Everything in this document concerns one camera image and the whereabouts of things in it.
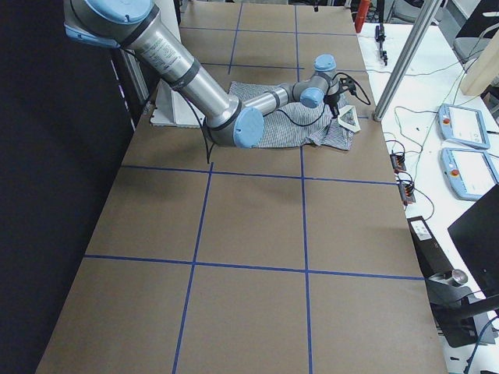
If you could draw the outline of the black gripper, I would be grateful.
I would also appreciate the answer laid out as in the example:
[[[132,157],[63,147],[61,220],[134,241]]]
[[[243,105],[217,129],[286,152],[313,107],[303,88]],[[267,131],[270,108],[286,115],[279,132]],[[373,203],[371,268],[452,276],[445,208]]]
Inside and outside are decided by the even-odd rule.
[[[352,96],[356,94],[354,79],[350,76],[335,78],[333,86],[325,95],[325,103],[331,108],[333,118],[338,117],[338,102],[340,96],[345,92],[349,92]]]

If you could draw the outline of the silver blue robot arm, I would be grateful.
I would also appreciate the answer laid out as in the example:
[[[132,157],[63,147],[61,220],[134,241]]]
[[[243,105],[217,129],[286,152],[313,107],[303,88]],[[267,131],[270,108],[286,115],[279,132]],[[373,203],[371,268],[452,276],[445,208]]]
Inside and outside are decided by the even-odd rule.
[[[309,109],[321,106],[337,118],[342,94],[356,93],[354,79],[340,76],[333,56],[320,55],[308,80],[264,87],[261,95],[245,101],[223,90],[164,25],[154,2],[65,1],[63,5],[69,38],[131,51],[200,110],[204,137],[219,146],[290,148],[319,142],[327,135],[327,120],[299,124],[282,108],[294,103]]]

